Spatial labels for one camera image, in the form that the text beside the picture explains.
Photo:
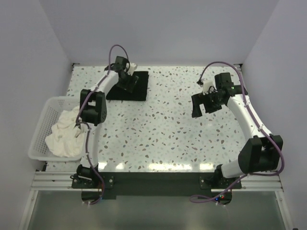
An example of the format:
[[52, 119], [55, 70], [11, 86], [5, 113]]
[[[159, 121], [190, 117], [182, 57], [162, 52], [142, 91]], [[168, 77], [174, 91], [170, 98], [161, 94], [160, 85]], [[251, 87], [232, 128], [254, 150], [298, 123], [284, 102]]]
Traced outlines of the black t shirt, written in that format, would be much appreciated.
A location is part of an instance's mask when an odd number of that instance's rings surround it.
[[106, 99], [115, 101], [146, 101], [149, 72], [137, 71], [133, 75], [139, 77], [139, 79], [132, 92], [125, 91], [118, 86], [113, 86]]

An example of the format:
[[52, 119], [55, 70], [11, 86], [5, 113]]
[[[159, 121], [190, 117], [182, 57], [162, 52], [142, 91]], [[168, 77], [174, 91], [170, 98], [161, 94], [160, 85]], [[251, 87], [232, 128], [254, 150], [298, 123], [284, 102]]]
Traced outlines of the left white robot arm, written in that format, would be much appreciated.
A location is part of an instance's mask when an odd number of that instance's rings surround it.
[[146, 100], [148, 74], [145, 78], [140, 77], [136, 69], [137, 65], [130, 62], [128, 57], [117, 56], [114, 62], [109, 62], [103, 76], [92, 88], [81, 90], [76, 126], [85, 126], [86, 134], [77, 174], [83, 177], [82, 182], [89, 188], [105, 188], [105, 181], [98, 172], [98, 156], [91, 131], [105, 122], [107, 101]]

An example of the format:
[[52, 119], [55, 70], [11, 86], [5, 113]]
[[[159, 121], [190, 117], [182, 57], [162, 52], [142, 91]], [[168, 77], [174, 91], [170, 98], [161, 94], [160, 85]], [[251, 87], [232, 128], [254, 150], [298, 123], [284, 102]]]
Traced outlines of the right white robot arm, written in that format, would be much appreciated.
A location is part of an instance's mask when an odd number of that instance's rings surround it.
[[225, 105], [239, 123], [246, 143], [236, 160], [218, 165], [206, 182], [225, 188], [231, 179], [246, 174], [266, 176], [268, 171], [280, 168], [283, 139], [273, 135], [261, 121], [244, 86], [234, 84], [228, 72], [215, 75], [214, 80], [199, 82], [202, 92], [191, 97], [192, 117], [202, 116], [201, 105], [209, 114], [221, 110]]

